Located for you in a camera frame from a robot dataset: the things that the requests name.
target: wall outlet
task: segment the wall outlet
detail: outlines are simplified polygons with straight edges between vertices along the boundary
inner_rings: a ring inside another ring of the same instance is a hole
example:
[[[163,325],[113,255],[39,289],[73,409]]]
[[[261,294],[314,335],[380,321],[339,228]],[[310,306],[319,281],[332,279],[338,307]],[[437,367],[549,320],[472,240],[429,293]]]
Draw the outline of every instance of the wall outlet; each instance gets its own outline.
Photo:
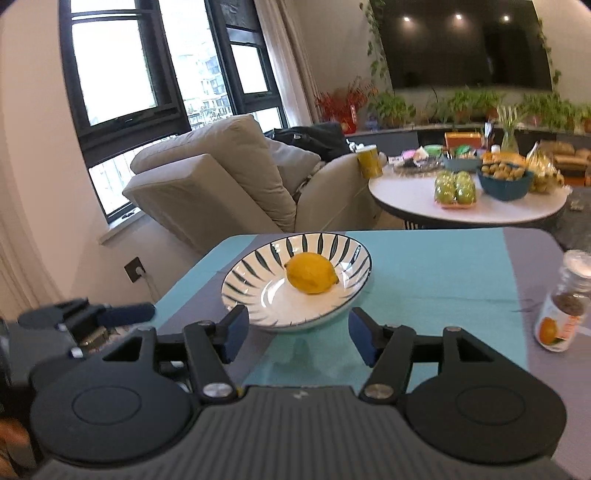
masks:
[[[142,270],[145,271],[144,266],[142,265],[142,262],[139,261],[139,257],[135,257],[131,262],[129,262],[126,266],[125,266],[125,271],[127,272],[127,276],[129,277],[129,279],[131,280],[131,283],[135,283],[137,282],[141,277],[137,274],[137,272],[135,271],[136,268],[141,267]]]

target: blue bowl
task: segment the blue bowl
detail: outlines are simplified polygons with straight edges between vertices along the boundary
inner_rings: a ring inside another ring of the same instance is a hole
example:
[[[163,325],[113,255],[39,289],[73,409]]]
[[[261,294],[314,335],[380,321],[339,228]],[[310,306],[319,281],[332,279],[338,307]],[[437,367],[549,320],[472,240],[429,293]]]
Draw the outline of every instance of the blue bowl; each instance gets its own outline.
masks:
[[[482,167],[481,158],[444,158],[443,164],[448,170],[457,173],[459,171],[475,172]]]
[[[527,192],[530,190],[531,182],[534,180],[534,174],[530,171],[526,171],[523,177],[519,180],[506,181],[494,179],[492,177],[485,177],[481,170],[478,169],[478,179],[480,180],[482,190],[488,195],[502,202],[512,202],[513,200],[522,199],[527,195]]]

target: hanging vine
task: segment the hanging vine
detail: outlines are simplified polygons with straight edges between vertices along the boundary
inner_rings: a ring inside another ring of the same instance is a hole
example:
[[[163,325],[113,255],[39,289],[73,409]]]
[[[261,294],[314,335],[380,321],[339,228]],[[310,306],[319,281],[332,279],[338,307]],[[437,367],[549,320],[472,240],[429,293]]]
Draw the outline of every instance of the hanging vine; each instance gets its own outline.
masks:
[[[544,34],[544,21],[541,18],[538,19],[538,26],[538,38],[540,39],[542,48],[548,57],[548,65],[550,66],[550,73],[552,74],[552,90],[556,90],[558,83],[560,82],[560,77],[562,77],[562,72],[554,68],[554,62],[552,60],[552,48],[548,45],[548,37],[546,37]]]
[[[384,52],[382,38],[379,35],[379,27],[384,17],[385,0],[368,0],[366,4],[359,4],[359,9],[365,14],[369,24],[369,32],[373,40],[368,41],[368,57],[373,59],[371,63],[371,78],[374,84],[377,78],[385,80],[388,76],[388,63]]]

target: beige cushion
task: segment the beige cushion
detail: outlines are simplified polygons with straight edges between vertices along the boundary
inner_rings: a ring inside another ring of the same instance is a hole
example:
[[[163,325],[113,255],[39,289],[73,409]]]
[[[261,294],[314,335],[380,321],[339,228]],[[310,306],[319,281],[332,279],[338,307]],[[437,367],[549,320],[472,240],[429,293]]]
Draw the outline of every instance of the beige cushion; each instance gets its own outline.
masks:
[[[200,255],[230,236],[281,232],[211,155],[140,173],[123,195]]]
[[[293,197],[298,187],[321,162],[320,155],[302,150],[293,145],[267,139],[271,156],[279,169],[283,186]]]
[[[252,115],[226,118],[145,148],[135,156],[131,170],[139,174],[205,153],[216,159],[279,228],[294,231],[296,203],[283,186],[267,139]]]

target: spice jar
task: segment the spice jar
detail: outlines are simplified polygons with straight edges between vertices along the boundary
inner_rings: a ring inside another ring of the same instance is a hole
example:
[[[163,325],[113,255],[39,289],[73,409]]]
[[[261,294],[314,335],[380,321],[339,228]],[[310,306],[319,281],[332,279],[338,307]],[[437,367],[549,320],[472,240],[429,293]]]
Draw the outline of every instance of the spice jar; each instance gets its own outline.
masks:
[[[548,294],[535,326],[535,338],[552,352],[570,347],[591,306],[591,255],[571,250],[564,255],[560,280]]]

